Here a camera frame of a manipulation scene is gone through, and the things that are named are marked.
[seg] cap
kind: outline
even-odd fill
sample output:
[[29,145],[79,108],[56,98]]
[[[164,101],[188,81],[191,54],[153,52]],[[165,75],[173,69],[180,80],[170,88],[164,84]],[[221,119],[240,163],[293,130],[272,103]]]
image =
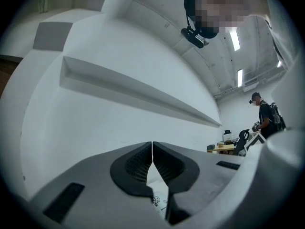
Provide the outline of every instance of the cap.
[[253,93],[251,99],[254,100],[256,96],[261,97],[259,93]]
[[196,0],[184,0],[184,9],[187,16],[190,18],[195,17],[195,1]]

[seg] black chair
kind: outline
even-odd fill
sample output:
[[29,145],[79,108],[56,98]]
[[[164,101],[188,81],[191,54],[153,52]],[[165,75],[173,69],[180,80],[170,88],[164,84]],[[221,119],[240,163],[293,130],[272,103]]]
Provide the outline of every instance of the black chair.
[[238,156],[239,152],[244,149],[244,146],[247,143],[249,136],[250,136],[249,129],[240,132],[239,141],[236,145],[236,148],[233,151],[233,155]]

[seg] black strap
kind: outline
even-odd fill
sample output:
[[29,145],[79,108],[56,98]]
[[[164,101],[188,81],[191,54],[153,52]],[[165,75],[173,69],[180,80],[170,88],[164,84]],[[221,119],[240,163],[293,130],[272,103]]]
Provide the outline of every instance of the black strap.
[[280,51],[278,50],[275,40],[273,38],[272,38],[272,42],[273,42],[274,50],[276,51],[277,55],[281,58],[282,62],[284,62],[283,57],[282,57]]
[[191,26],[190,22],[189,22],[189,17],[187,16],[187,13],[185,13],[185,14],[186,14],[186,20],[187,20],[187,27],[189,27],[189,26]]
[[259,106],[261,106],[261,105],[263,105],[263,104],[266,104],[266,105],[268,105],[268,107],[271,109],[271,111],[272,111],[272,115],[273,115],[273,110],[272,110],[272,107],[268,104],[268,103],[266,103],[265,101],[262,101],[260,104],[259,104]]

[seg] black slot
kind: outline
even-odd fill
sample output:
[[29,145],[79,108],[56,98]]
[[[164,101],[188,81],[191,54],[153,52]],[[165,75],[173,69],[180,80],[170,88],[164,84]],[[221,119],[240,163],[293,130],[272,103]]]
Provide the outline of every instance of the black slot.
[[44,215],[50,219],[61,223],[68,211],[75,203],[85,186],[77,183],[69,184],[47,207],[44,211]]
[[239,166],[238,164],[230,163],[230,162],[225,162],[225,161],[219,161],[217,163],[218,166],[226,167],[232,170],[238,170]]

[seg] ceiling light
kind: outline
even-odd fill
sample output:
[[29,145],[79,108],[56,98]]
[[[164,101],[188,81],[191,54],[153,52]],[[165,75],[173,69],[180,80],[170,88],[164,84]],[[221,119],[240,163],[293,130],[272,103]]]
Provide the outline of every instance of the ceiling light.
[[238,87],[241,87],[243,84],[243,70],[238,71]]
[[240,45],[239,45],[239,40],[238,40],[238,35],[237,35],[236,28],[233,28],[230,31],[230,35],[231,35],[231,38],[232,38],[234,50],[237,51],[238,49],[240,49]]

